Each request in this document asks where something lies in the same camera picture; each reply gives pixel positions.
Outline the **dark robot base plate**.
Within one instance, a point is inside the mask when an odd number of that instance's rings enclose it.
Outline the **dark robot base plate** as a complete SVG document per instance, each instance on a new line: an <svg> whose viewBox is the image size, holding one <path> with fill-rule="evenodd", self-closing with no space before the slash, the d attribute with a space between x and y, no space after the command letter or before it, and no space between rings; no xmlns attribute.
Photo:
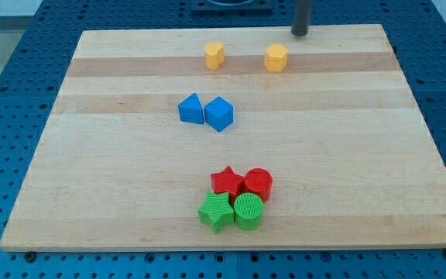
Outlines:
<svg viewBox="0 0 446 279"><path fill-rule="evenodd" d="M273 0L190 0L193 14L207 12L271 12Z"/></svg>

